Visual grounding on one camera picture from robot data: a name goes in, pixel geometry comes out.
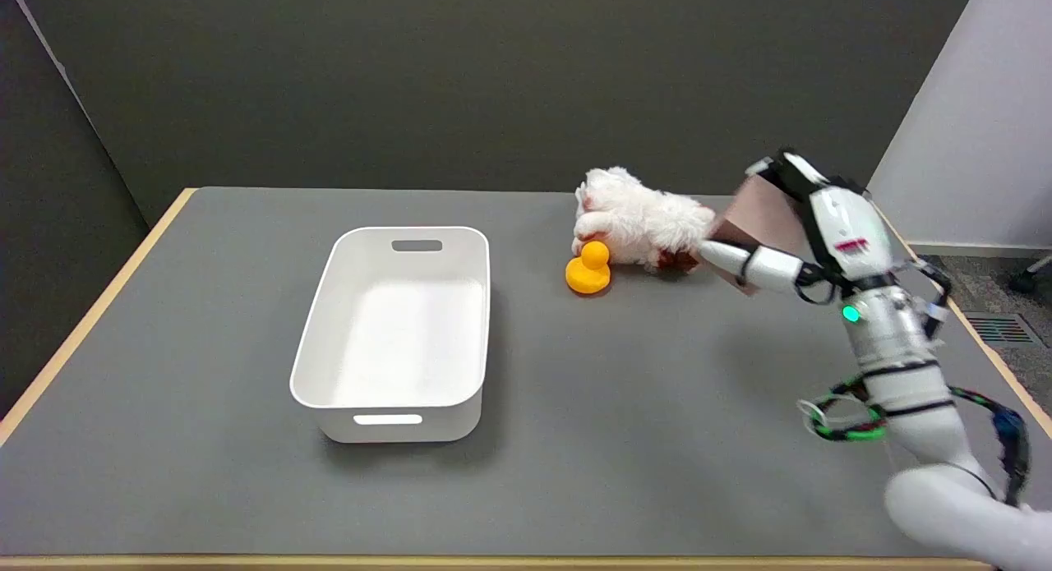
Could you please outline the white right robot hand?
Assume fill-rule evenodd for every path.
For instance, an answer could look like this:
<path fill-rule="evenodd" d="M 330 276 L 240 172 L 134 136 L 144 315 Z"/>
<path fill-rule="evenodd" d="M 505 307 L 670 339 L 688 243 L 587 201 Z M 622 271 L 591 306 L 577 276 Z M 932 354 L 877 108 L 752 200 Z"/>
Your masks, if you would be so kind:
<path fill-rule="evenodd" d="M 825 304 L 898 285 L 889 234 L 863 189 L 788 148 L 746 169 L 696 252 L 747 295 L 763 289 L 818 305 L 805 290 L 823 283 Z"/>

